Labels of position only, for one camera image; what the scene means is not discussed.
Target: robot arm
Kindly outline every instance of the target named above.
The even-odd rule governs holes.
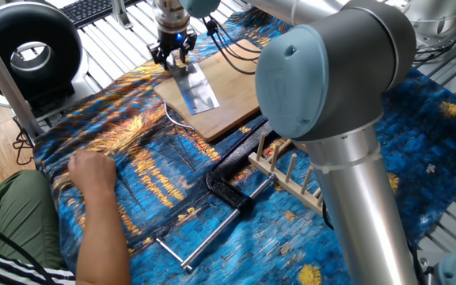
[[[247,2],[292,25],[308,24],[339,12],[347,0],[248,0]],[[179,49],[180,60],[195,47],[196,34],[189,18],[204,18],[214,12],[221,0],[154,0],[158,42],[148,46],[155,63],[167,68],[169,54]]]
[[[177,0],[198,17],[212,6]],[[373,0],[249,0],[299,25],[271,41],[256,95],[272,128],[306,144],[356,285],[417,285],[373,125],[380,95],[409,72],[416,51],[404,14]]]

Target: person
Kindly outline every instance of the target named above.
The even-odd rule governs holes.
[[[130,284],[129,254],[115,194],[116,163],[103,154],[79,150],[68,170],[85,200],[76,276],[66,270],[59,251],[58,217],[42,173],[20,171],[0,184],[0,232],[34,257],[57,284]],[[27,264],[0,240],[0,284],[46,284]]]

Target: keyboard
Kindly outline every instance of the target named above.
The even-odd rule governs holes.
[[[129,6],[140,1],[142,0],[126,0],[124,4]],[[112,2],[110,0],[80,0],[64,6],[61,12],[79,29],[109,15],[112,12]]]

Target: black clamp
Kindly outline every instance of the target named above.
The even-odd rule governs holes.
[[[267,120],[263,120],[241,141],[228,150],[205,176],[209,191],[232,208],[238,209],[241,214],[253,209],[253,199],[231,185],[227,177],[232,177],[247,164],[247,157],[256,151],[260,143],[261,133],[263,132],[267,136],[276,136],[276,133],[272,130]]]

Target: striped shirt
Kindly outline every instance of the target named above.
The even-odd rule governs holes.
[[[58,285],[75,285],[75,277],[72,272],[46,268],[45,271]],[[47,284],[47,282],[32,266],[0,255],[0,284],[38,285]]]

